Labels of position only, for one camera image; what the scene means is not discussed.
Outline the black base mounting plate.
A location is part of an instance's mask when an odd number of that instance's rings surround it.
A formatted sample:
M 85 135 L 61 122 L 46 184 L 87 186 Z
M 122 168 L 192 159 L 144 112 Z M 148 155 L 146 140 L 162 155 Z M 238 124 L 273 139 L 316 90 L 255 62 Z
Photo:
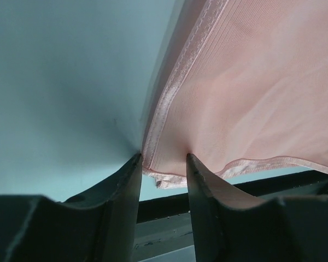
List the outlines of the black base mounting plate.
M 251 174 L 229 182 L 263 199 L 328 194 L 328 175 L 313 170 L 291 170 L 284 175 Z M 196 260 L 187 193 L 139 203 L 132 260 Z

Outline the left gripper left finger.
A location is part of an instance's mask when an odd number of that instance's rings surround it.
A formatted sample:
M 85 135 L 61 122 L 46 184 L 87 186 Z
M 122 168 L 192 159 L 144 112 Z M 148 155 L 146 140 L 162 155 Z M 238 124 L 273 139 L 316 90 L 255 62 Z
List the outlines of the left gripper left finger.
M 0 261 L 131 261 L 141 182 L 135 154 L 64 202 L 0 195 Z

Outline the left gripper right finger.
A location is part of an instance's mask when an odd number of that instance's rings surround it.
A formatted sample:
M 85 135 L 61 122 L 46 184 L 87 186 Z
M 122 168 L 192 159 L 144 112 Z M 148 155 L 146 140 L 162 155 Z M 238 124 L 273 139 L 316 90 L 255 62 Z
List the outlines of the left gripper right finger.
M 328 261 L 328 178 L 314 194 L 258 198 L 188 154 L 197 261 Z

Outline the pink satin napkin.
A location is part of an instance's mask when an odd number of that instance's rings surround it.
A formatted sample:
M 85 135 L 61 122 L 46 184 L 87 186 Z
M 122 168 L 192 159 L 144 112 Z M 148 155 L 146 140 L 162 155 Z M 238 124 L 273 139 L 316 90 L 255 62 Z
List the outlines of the pink satin napkin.
M 328 174 L 328 1 L 185 1 L 156 82 L 143 172 L 186 186 L 186 156 L 232 178 Z

